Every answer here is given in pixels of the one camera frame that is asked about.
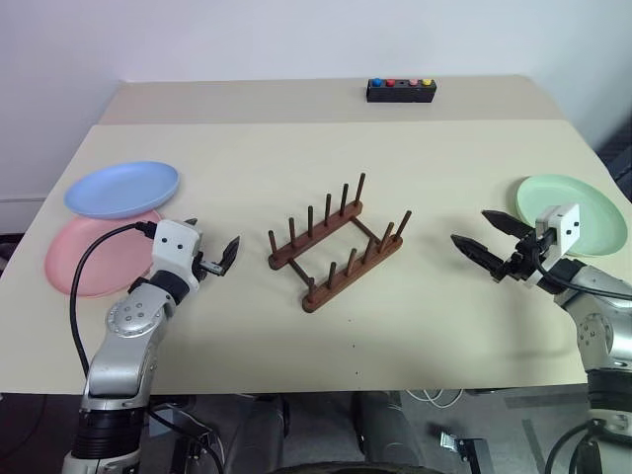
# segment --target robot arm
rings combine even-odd
[[[134,474],[140,435],[157,366],[156,350],[184,297],[206,273],[223,276],[235,260],[239,238],[218,264],[202,260],[202,234],[194,220],[158,223],[149,280],[140,278],[106,316],[107,334],[95,354],[81,401],[80,420],[64,459],[64,474]]]
[[[578,473],[628,472],[632,466],[632,286],[595,267],[562,258],[579,238],[576,204],[547,209],[535,229],[503,212],[483,211],[483,215],[519,239],[512,256],[503,261],[478,242],[452,235],[456,247],[495,281],[509,276],[554,294],[555,303],[577,326],[592,421],[592,438],[579,450]]]

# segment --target blue plate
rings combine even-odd
[[[64,203],[86,217],[124,219],[158,207],[174,195],[179,182],[176,169],[164,163],[123,163],[76,182]]]

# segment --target plate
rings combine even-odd
[[[179,181],[178,171],[165,163],[123,163],[76,182],[64,203],[86,217],[125,219],[158,207],[174,195]]]
[[[516,194],[520,219],[534,226],[535,218],[549,205],[576,202],[580,205],[581,237],[569,254],[609,255],[623,247],[628,238],[625,219],[616,205],[586,183],[563,175],[538,175],[522,182]]]
[[[70,294],[77,264],[90,244],[122,225],[138,220],[158,222],[160,218],[156,211],[120,220],[75,217],[59,231],[48,247],[44,260],[46,278],[56,289]],[[151,239],[133,229],[109,238],[86,262],[77,295],[103,296],[127,288],[149,270],[152,245]]]

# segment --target green plate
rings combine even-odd
[[[582,236],[569,254],[608,255],[623,247],[628,228],[621,212],[610,199],[582,181],[563,175],[532,176],[522,182],[515,197],[520,219],[531,226],[549,205],[574,202],[580,205]]]

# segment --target black cable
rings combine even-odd
[[[574,284],[571,283],[569,281],[564,281],[561,278],[557,278],[554,275],[551,275],[550,273],[548,273],[546,270],[544,270],[544,268],[542,267],[542,264],[540,263],[540,253],[537,249],[533,249],[533,252],[531,254],[531,260],[533,261],[533,263],[535,264],[535,267],[537,268],[537,270],[542,274],[542,277],[552,283],[555,283],[559,286],[562,286],[564,288],[568,288],[568,289],[573,289],[574,291],[580,291],[583,293],[588,293],[588,294],[594,294],[596,296],[604,296],[606,298],[617,298],[617,299],[623,299],[625,301],[632,301],[632,293],[617,293],[614,291],[606,291],[605,289],[598,289],[598,288],[590,288],[587,286],[581,286],[580,284]]]
[[[217,473],[224,474],[224,466],[222,465],[221,460],[219,459],[219,456],[217,455],[215,451],[212,450],[212,448],[207,442],[201,441],[199,438],[197,438],[193,434],[188,433],[186,430],[183,430],[178,425],[174,425],[173,423],[168,422],[167,420],[162,418],[160,415],[158,415],[156,412],[154,412],[152,407],[147,408],[147,413],[149,414],[151,418],[156,420],[161,425],[164,425],[168,429],[176,432],[178,435],[187,437],[192,442],[200,446],[202,449],[208,451],[208,454],[210,454],[210,456],[213,458],[213,462],[215,463],[215,467],[217,468]]]
[[[6,461],[7,459],[9,459],[16,452],[18,452],[20,449],[22,449],[22,447],[24,447],[25,444],[27,444],[27,442],[29,442],[29,440],[31,440],[31,438],[33,437],[33,435],[36,433],[36,431],[38,430],[38,428],[41,425],[41,420],[43,419],[43,413],[44,413],[45,408],[46,408],[46,401],[47,401],[47,399],[48,399],[48,395],[46,395],[46,394],[44,394],[41,397],[41,406],[39,407],[38,417],[36,418],[36,422],[33,424],[33,427],[29,430],[29,432],[24,437],[24,439],[22,439],[18,444],[16,444],[12,448],[7,449],[5,452],[0,454],[0,461]]]
[[[119,227],[118,229],[111,230],[107,234],[102,235],[97,240],[95,240],[88,250],[86,250],[79,260],[79,264],[77,264],[77,270],[75,270],[75,276],[72,279],[72,286],[70,287],[70,331],[72,333],[72,340],[75,343],[75,348],[77,349],[77,354],[79,355],[79,360],[81,361],[81,367],[83,368],[83,374],[87,377],[88,370],[90,369],[90,363],[88,362],[88,358],[86,357],[86,352],[83,349],[83,344],[81,343],[81,336],[79,335],[79,328],[77,326],[77,291],[79,289],[79,278],[81,277],[81,272],[83,272],[83,268],[86,265],[86,261],[90,257],[99,245],[108,240],[110,237],[113,237],[125,230],[135,229],[137,228],[137,224],[127,224],[123,227]]]
[[[581,433],[583,430],[587,430],[590,425],[590,422],[582,423],[581,425],[577,425],[576,427],[571,428],[570,430],[562,434],[562,436],[560,436],[557,442],[553,445],[551,452],[549,452],[549,457],[546,459],[544,474],[551,474],[551,471],[553,470],[553,462],[555,461],[555,456],[557,456],[560,449],[562,449],[562,446],[566,444],[566,442],[577,433]]]
[[[580,455],[580,446],[588,441],[592,436],[593,435],[590,433],[585,434],[584,437],[580,439],[580,442],[577,443],[577,446],[575,446],[575,450],[573,451],[573,455],[571,456],[571,463],[569,464],[569,474],[576,474],[577,460]]]

